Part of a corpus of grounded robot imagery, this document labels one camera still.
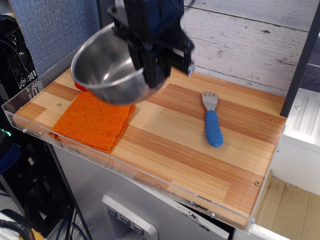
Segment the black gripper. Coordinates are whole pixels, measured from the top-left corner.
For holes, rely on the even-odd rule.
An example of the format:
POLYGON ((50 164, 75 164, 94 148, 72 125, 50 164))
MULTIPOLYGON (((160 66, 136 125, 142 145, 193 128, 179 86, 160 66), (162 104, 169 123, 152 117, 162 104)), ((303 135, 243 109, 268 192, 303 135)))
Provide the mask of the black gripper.
POLYGON ((195 65, 195 46, 181 28, 185 13, 182 0, 125 0, 111 5, 107 13, 114 34, 128 44, 136 70, 142 69, 147 85, 160 88, 175 67, 190 75, 195 65))

